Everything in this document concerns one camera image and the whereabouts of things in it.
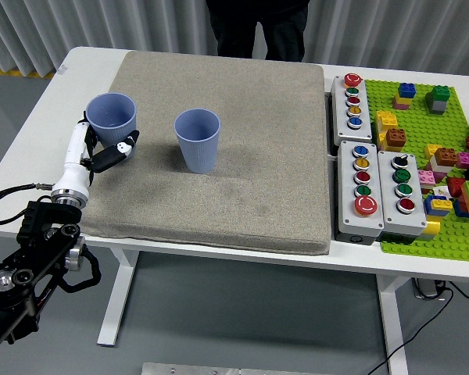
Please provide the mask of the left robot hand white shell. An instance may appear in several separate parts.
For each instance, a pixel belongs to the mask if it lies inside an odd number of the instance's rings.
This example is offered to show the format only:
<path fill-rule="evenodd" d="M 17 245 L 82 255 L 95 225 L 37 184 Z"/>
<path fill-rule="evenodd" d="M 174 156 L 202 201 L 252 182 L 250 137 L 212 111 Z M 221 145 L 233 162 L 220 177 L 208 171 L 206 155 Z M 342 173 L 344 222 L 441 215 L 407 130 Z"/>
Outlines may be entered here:
<path fill-rule="evenodd" d="M 129 116 L 106 114 L 96 123 L 90 123 L 85 113 L 73 129 L 63 175 L 52 188 L 52 200 L 83 206 L 93 175 L 128 159 L 138 136 L 135 111 Z"/>

